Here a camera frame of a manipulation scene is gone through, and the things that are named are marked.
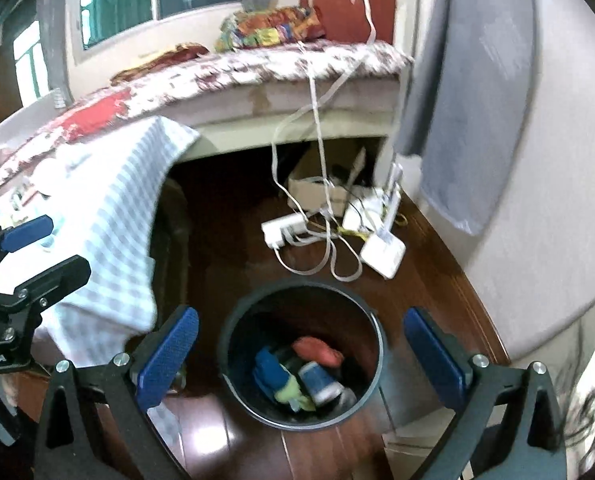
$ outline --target red object in bucket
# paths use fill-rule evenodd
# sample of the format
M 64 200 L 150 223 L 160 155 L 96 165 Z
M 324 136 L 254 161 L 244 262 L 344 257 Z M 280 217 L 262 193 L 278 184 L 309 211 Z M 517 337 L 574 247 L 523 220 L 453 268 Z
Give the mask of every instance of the red object in bucket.
M 317 337 L 305 336 L 291 345 L 295 353 L 304 361 L 315 361 L 329 368 L 339 368 L 344 356 Z

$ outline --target wooden floor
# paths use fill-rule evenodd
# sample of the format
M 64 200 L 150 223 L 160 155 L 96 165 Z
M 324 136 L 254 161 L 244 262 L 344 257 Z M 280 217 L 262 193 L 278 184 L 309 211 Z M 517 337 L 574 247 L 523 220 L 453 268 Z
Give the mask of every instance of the wooden floor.
M 216 342 L 225 317 L 239 298 L 257 286 L 290 276 L 264 243 L 260 223 L 288 214 L 286 199 L 270 183 L 270 152 L 250 150 L 195 160 L 174 168 L 190 206 L 189 302 L 200 313 L 200 336 L 188 359 L 186 398 L 174 410 L 183 428 L 184 462 L 198 479 L 318 480 L 389 479 L 381 434 L 437 406 L 401 336 L 402 316 L 425 306 L 437 323 L 471 352 L 494 361 L 507 356 L 468 281 L 433 229 L 410 202 L 402 211 L 409 225 L 395 233 L 407 251 L 395 279 L 372 269 L 350 288 L 377 310 L 389 343 L 379 391 L 368 405 L 337 428 L 317 433 L 273 430 L 253 420 L 228 398 L 216 365 Z M 308 269 L 322 245 L 283 250 L 287 264 Z M 339 248 L 338 273 L 350 274 L 356 260 Z M 320 272 L 332 279 L 328 267 Z

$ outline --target checkered tablecloth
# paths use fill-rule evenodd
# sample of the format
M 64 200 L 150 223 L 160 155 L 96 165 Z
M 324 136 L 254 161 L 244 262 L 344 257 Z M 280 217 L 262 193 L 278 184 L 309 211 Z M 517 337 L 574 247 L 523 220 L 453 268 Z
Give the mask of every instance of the checkered tablecloth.
M 0 265 L 0 292 L 80 254 L 91 265 L 86 286 L 47 309 L 38 336 L 49 335 L 76 367 L 108 363 L 134 335 L 151 330 L 156 303 L 149 257 L 152 221 L 167 172 L 199 134 L 165 118 L 148 118 L 87 143 L 75 168 L 41 212 L 65 219 L 50 251 L 38 243 Z M 171 447 L 179 427 L 163 406 L 150 410 Z

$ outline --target bucket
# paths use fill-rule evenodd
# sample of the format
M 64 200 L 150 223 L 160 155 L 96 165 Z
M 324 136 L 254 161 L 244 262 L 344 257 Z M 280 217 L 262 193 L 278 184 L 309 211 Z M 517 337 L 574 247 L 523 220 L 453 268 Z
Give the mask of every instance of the bucket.
M 261 391 L 253 375 L 258 351 L 289 355 L 290 345 L 302 336 L 317 337 L 344 355 L 340 368 L 327 371 L 357 402 L 341 412 L 332 403 L 294 413 Z M 373 394 L 385 343 L 379 320 L 357 294 L 337 283 L 292 278 L 262 286 L 238 302 L 220 335 L 218 364 L 231 394 L 257 420 L 279 430 L 322 430 L 349 418 Z

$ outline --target screw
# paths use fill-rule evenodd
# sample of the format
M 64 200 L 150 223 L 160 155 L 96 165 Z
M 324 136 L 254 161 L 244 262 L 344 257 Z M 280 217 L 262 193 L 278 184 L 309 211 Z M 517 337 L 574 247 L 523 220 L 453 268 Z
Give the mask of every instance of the screw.
M 129 354 L 122 352 L 113 358 L 113 364 L 116 366 L 124 366 L 129 362 Z
M 472 361 L 478 368 L 486 368 L 490 364 L 488 357 L 482 354 L 475 354 Z
M 69 364 L 68 361 L 60 361 L 56 364 L 56 372 L 61 374 L 62 372 L 66 372 L 68 370 Z
M 15 330 L 11 327 L 4 330 L 4 333 L 2 334 L 2 339 L 4 339 L 5 341 L 12 341 L 14 339 L 14 337 L 15 337 Z
M 533 370 L 535 370 L 540 375 L 544 375 L 546 373 L 546 365 L 540 361 L 535 361 L 533 363 Z

